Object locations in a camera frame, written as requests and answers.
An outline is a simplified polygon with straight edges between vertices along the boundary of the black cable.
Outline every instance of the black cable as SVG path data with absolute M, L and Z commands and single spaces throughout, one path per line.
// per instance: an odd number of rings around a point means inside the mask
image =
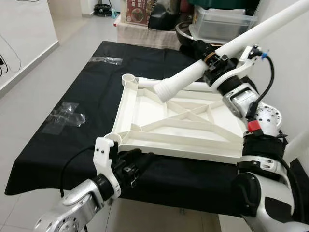
M 300 220 L 300 222 L 305 223 L 304 202 L 303 202 L 303 197 L 301 195 L 299 183 L 296 179 L 296 176 L 293 173 L 293 171 L 291 170 L 291 168 L 289 167 L 289 165 L 284 161 L 284 159 L 280 155 L 276 155 L 276 157 L 280 160 L 280 163 L 285 167 L 285 169 L 287 171 L 288 178 L 289 178 L 291 184 L 294 183 L 295 192 L 292 191 L 292 193 L 293 193 L 295 205 L 297 205 L 297 208 L 298 208 L 299 220 Z
M 2 74 L 6 74 L 6 73 L 8 73 L 8 71 L 9 71 L 8 65 L 7 65 L 7 63 L 5 62 L 5 59 L 3 58 L 3 56 L 2 56 L 1 54 L 0 54 L 0 58 L 2 59 L 4 65 L 5 65 L 5 67 L 6 67 L 6 71 L 3 72 L 3 70 L 1 70 L 1 73 L 2 73 Z
M 15 73 L 15 72 L 18 72 L 20 69 L 21 69 L 21 59 L 20 57 L 18 56 L 18 54 L 16 53 L 16 51 L 12 48 L 12 46 L 9 44 L 9 42 L 0 34 L 0 37 L 6 42 L 6 44 L 9 46 L 9 48 L 14 52 L 15 56 L 17 57 L 17 59 L 19 60 L 19 68 L 17 71 L 13 71 L 12 68 L 7 65 L 7 67 L 9 67 L 9 69 Z
M 274 79 L 275 79 L 275 68 L 274 68 L 274 64 L 273 64 L 271 58 L 266 53 L 262 54 L 262 58 L 266 58 L 269 61 L 270 71 L 271 71 L 270 81 L 269 81 L 269 84 L 267 85 L 266 89 L 264 90 L 264 92 L 255 101 L 251 102 L 251 104 L 248 108 L 247 114 L 246 114 L 246 119 L 248 119 L 249 121 L 255 120 L 255 114 L 256 114 L 256 110 L 257 110 L 257 107 L 259 105 L 259 102 L 268 93 L 268 91 L 270 90 L 272 84 L 274 83 Z
M 83 152 L 87 151 L 87 150 L 94 150 L 95 147 L 94 146 L 88 146 L 83 148 L 82 150 L 80 150 L 78 153 L 76 153 L 74 156 L 72 156 L 67 162 L 66 164 L 63 166 L 62 170 L 61 170 L 61 174 L 60 174 L 60 195 L 61 197 L 64 196 L 64 190 L 63 190 L 63 176 L 64 176 L 64 171 L 67 168 L 67 166 L 72 162 L 73 159 L 75 159 L 77 156 L 79 156 L 80 154 L 82 154 Z
M 258 97 L 258 99 L 255 101 L 256 103 L 259 103 L 262 100 L 262 98 L 268 93 L 268 91 L 270 90 L 272 84 L 274 83 L 274 79 L 275 79 L 274 63 L 272 62 L 271 58 L 268 55 L 266 55 L 264 57 L 269 61 L 271 76 L 270 76 L 270 81 L 269 81 L 268 86 L 266 87 L 264 92 Z
M 111 8 L 112 8 L 111 0 L 108 0 L 108 2 L 110 3 L 110 5 L 111 5 Z

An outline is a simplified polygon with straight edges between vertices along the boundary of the transparent tape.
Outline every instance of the transparent tape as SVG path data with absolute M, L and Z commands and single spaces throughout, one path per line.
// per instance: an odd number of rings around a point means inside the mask
M 123 59 L 114 58 L 114 57 L 92 57 L 89 62 L 104 62 L 113 65 L 121 65 Z
M 46 126 L 42 132 L 59 135 L 65 126 L 80 127 L 86 122 L 84 114 L 75 113 L 78 103 L 63 102 L 57 109 L 54 109 L 46 119 Z

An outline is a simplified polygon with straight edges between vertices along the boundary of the screw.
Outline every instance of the screw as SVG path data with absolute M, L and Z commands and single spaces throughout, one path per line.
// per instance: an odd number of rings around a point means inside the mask
M 227 60 L 227 59 L 228 59 L 228 56 L 227 56 L 226 54 L 224 54 L 224 55 L 221 56 L 221 59 L 222 59 L 222 60 Z

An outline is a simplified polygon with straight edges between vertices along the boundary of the black tablecloth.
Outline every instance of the black tablecloth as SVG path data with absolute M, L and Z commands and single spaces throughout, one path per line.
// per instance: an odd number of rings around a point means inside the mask
M 5 194 L 60 187 L 64 164 L 80 149 L 93 145 L 97 137 L 112 130 L 123 90 L 123 74 L 163 79 L 195 61 L 173 50 L 111 42 L 103 42 L 94 56 L 122 58 L 123 63 L 87 63 L 55 107 L 63 102 L 78 103 L 75 112 L 85 114 L 86 122 L 80 127 L 66 125 L 60 134 L 53 135 L 43 132 L 48 124 L 45 121 L 16 159 Z M 93 151 L 88 151 L 70 163 L 64 175 L 65 189 L 72 189 L 96 175 L 92 158 Z M 293 170 L 308 194 L 309 180 L 298 161 L 293 163 Z M 230 195 L 230 183 L 236 174 L 234 165 L 156 156 L 138 185 L 122 197 L 238 216 Z M 305 201 L 308 206 L 308 195 Z

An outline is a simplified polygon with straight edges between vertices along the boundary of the tiled floor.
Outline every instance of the tiled floor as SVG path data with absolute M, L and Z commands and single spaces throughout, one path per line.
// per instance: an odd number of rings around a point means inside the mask
M 98 45 L 116 41 L 111 18 L 93 17 L 0 99 L 0 232 L 29 232 L 60 198 L 55 189 L 5 196 L 14 159 L 25 147 Z M 120 199 L 89 223 L 89 232 L 216 231 L 217 216 Z

